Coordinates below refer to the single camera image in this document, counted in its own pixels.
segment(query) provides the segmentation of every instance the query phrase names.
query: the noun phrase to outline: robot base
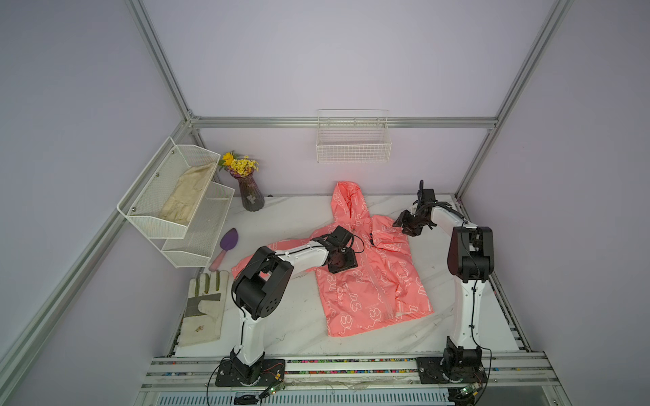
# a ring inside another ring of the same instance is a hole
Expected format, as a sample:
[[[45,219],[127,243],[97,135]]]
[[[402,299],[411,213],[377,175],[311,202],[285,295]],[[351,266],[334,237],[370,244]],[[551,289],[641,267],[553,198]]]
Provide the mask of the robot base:
[[[260,357],[252,366],[247,366],[231,352],[232,361],[225,361],[214,379],[218,387],[268,387],[276,381],[276,375],[284,379],[285,363],[283,359],[264,359]]]
[[[419,357],[415,359],[422,384],[487,382],[488,377],[481,363],[481,348],[457,347],[447,337],[447,348],[442,357]]]
[[[451,372],[443,365],[442,357],[418,357],[417,373],[420,375],[420,383],[424,385],[440,383],[474,383],[480,381],[485,383],[488,377],[480,367],[453,368]]]

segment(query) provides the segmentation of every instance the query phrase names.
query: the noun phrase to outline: work glove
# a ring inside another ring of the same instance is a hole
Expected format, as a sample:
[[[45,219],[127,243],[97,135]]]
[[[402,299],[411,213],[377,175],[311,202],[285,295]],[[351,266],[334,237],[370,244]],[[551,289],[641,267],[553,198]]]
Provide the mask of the work glove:
[[[190,280],[187,306],[178,345],[191,346],[218,340],[226,304],[229,272],[202,273]]]

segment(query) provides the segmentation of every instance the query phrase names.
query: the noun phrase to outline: table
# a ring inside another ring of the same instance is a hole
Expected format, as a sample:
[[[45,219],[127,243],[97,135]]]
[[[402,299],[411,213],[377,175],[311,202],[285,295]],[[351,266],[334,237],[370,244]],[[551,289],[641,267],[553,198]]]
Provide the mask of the table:
[[[366,196],[370,215],[397,216],[416,200],[413,195]],[[453,203],[450,195],[439,200]],[[308,238],[333,222],[331,196],[266,197],[265,207],[247,212],[238,197],[233,198],[222,233],[237,228],[239,243],[229,251],[221,269],[230,270],[257,248],[275,241]],[[278,308],[266,317],[264,347],[267,357],[290,355],[417,354],[442,351],[453,328],[454,276],[447,269],[450,237],[434,227],[421,236],[409,237],[413,263],[422,279],[434,314],[350,337],[327,335],[325,314],[313,272],[291,279]],[[219,247],[214,253],[217,256]],[[222,357],[239,343],[239,310],[227,302],[221,339],[177,347],[176,357]],[[515,338],[491,289],[483,297],[479,321],[481,345],[493,351],[519,351]]]

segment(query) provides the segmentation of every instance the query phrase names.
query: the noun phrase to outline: purple glass vase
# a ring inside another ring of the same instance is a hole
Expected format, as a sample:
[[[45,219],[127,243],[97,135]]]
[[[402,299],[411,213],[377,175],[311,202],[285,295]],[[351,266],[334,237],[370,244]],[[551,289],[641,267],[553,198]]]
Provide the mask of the purple glass vase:
[[[255,183],[253,173],[242,176],[230,172],[230,175],[232,175],[232,177],[234,177],[239,183],[239,193],[242,196],[242,205],[244,206],[244,209],[250,212],[256,212],[264,207],[264,196],[262,196],[262,192],[259,191],[257,183]]]

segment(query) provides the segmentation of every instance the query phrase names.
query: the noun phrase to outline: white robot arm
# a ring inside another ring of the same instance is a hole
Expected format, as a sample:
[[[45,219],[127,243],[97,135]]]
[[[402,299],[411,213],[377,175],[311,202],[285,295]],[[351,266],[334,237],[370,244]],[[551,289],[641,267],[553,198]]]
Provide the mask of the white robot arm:
[[[238,379],[245,385],[259,377],[264,361],[264,318],[280,304],[292,275],[315,266],[338,273],[357,266],[354,235],[341,226],[331,234],[286,251],[260,247],[233,282],[233,299],[241,310],[242,340],[231,352]],[[260,273],[268,274],[264,278]]]
[[[447,338],[443,373],[448,380],[466,375],[481,365],[478,319],[483,292],[494,270],[492,230],[469,222],[450,204],[436,199],[433,189],[420,181],[418,199],[393,224],[402,232],[418,236],[425,225],[438,226],[450,237],[447,266],[454,278],[454,329]]]

